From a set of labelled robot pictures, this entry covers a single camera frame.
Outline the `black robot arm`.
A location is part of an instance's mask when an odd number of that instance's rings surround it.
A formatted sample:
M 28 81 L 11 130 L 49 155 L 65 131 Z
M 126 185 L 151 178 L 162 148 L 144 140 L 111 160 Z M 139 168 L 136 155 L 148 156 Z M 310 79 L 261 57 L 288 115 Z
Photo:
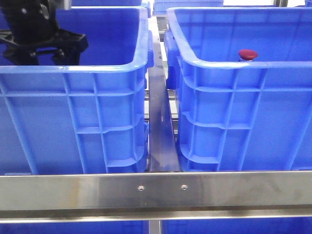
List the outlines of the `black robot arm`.
M 9 27 L 0 31 L 5 59 L 15 65 L 38 65 L 39 56 L 51 54 L 56 65 L 79 65 L 87 37 L 60 28 L 53 1 L 2 0 L 0 11 Z

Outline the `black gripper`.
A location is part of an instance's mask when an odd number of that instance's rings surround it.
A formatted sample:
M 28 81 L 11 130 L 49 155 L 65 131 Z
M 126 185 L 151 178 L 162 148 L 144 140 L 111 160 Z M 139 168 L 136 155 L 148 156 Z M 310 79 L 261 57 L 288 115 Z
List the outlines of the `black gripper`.
M 60 29 L 47 41 L 20 44 L 10 30 L 1 29 L 0 42 L 6 45 L 3 57 L 15 65 L 39 65 L 38 56 L 51 54 L 55 65 L 79 65 L 80 55 L 89 44 L 85 34 Z

